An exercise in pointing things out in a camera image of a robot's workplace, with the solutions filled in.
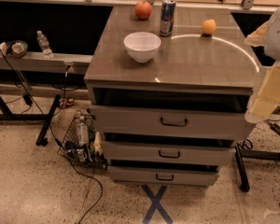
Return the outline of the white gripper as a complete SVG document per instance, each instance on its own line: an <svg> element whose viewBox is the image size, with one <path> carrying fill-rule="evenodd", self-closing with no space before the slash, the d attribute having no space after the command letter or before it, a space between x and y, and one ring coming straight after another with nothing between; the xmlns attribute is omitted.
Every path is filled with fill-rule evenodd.
<svg viewBox="0 0 280 224"><path fill-rule="evenodd" d="M273 66L260 68L248 101L245 120L258 123L266 120L280 105L280 7L268 22L245 38L245 43L251 47L264 45L265 54L276 60Z"/></svg>

